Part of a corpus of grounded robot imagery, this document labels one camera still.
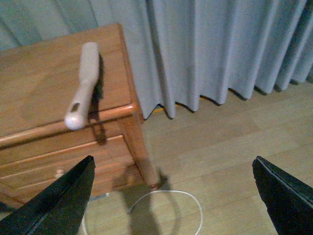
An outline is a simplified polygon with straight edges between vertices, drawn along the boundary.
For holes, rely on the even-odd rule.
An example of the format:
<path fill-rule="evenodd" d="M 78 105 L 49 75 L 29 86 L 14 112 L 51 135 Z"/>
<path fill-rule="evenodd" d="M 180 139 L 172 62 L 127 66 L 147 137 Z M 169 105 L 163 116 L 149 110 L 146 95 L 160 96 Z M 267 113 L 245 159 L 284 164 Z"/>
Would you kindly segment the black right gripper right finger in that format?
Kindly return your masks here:
<path fill-rule="evenodd" d="M 313 188 L 261 156 L 252 163 L 260 197 L 279 235 L 313 233 Z"/>

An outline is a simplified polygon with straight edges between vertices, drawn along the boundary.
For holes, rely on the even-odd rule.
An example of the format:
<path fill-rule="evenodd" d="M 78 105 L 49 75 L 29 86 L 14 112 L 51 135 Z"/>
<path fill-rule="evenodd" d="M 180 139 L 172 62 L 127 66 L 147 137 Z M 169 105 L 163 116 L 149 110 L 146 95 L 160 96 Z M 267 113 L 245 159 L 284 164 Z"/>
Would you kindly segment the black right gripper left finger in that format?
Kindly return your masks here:
<path fill-rule="evenodd" d="M 85 157 L 0 222 L 2 235 L 75 235 L 91 195 L 95 162 Z"/>

